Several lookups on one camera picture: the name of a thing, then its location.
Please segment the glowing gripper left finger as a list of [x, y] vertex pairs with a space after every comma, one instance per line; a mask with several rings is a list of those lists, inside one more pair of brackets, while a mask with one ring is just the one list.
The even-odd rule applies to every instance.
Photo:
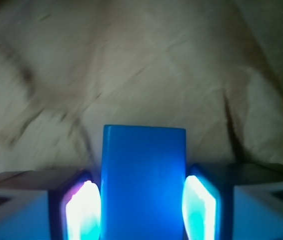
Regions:
[[101, 197], [86, 169], [0, 173], [0, 240], [97, 240]]

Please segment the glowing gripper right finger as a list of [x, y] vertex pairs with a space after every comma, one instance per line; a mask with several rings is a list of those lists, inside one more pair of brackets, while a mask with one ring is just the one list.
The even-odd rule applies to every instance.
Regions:
[[283, 240], [283, 165], [193, 164], [182, 215], [189, 240]]

